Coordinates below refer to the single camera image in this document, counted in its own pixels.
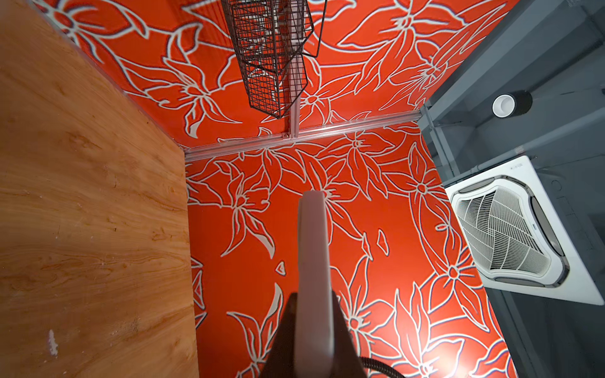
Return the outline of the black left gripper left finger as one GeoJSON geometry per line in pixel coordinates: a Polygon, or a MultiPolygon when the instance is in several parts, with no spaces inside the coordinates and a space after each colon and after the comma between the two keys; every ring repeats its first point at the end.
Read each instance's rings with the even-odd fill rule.
{"type": "Polygon", "coordinates": [[[294,346],[296,335],[296,309],[298,294],[291,293],[280,319],[261,378],[295,377],[294,346]]]}

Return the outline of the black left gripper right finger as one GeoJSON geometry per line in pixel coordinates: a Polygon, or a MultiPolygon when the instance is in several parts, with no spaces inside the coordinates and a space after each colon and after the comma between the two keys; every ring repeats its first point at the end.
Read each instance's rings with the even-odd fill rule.
{"type": "Polygon", "coordinates": [[[334,357],[330,376],[334,378],[366,378],[366,372],[353,345],[339,300],[334,291],[332,292],[332,311],[334,357]]]}

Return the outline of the phone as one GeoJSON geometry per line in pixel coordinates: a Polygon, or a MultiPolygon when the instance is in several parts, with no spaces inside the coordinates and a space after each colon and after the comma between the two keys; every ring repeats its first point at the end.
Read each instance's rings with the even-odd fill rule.
{"type": "Polygon", "coordinates": [[[335,342],[324,193],[305,192],[299,200],[298,215],[294,370],[297,377],[329,377],[335,342]]]}

